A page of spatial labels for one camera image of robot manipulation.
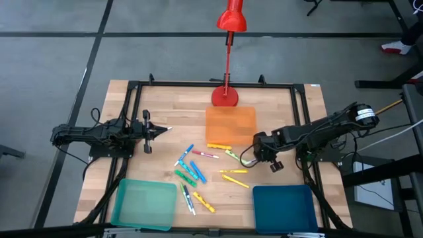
lamp base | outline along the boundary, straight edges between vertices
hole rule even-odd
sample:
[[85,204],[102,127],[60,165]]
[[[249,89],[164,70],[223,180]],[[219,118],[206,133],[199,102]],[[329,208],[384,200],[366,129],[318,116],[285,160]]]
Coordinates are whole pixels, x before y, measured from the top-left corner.
[[238,104],[238,93],[233,87],[227,88],[226,97],[223,96],[225,86],[217,87],[211,94],[213,106],[236,106]]

dark blue bin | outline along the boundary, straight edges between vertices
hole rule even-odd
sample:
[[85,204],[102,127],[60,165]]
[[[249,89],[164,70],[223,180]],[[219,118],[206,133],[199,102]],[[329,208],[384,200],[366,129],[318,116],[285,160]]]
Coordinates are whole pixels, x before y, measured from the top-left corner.
[[318,229],[313,197],[307,185],[255,186],[252,199],[256,230],[260,234]]

pink marker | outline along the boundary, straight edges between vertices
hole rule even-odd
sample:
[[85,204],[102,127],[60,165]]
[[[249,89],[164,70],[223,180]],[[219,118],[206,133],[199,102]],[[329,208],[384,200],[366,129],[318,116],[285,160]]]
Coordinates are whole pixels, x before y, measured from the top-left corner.
[[207,156],[207,157],[211,157],[211,158],[215,158],[215,159],[219,159],[219,156],[217,155],[210,155],[207,153],[203,153],[203,152],[199,152],[199,151],[192,151],[193,153],[197,154],[197,155],[203,155],[203,156]]

chair leg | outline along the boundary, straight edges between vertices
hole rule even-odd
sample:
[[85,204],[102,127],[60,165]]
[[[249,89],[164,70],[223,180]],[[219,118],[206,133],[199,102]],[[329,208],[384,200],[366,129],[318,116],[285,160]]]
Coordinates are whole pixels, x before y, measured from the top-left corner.
[[12,149],[10,147],[0,145],[0,153],[2,155],[12,155],[16,158],[23,158],[25,156],[25,152],[18,151],[16,149]]
[[320,1],[317,1],[317,0],[312,1],[313,3],[315,3],[315,5],[314,5],[314,7],[313,7],[313,8],[311,8],[311,9],[310,9],[310,11],[307,13],[307,16],[308,16],[308,17],[311,15],[311,13],[313,13],[313,11],[315,11],[315,10],[317,9],[317,7],[319,6],[319,3],[320,3],[321,1],[322,1],[322,0],[320,0]]

red lamp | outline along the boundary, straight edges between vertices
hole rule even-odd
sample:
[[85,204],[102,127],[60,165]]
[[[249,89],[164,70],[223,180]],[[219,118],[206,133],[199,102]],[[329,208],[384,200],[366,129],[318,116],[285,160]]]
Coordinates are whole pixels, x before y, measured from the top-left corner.
[[231,54],[232,38],[234,32],[244,32],[247,30],[247,22],[242,13],[243,0],[228,0],[226,11],[217,20],[217,27],[228,31],[227,57],[225,86],[216,88],[211,94],[211,102],[214,106],[236,106],[238,103],[238,93],[229,87],[229,56]]
[[226,11],[217,20],[217,27],[232,32],[247,30],[247,22],[243,16],[244,0],[228,0]]

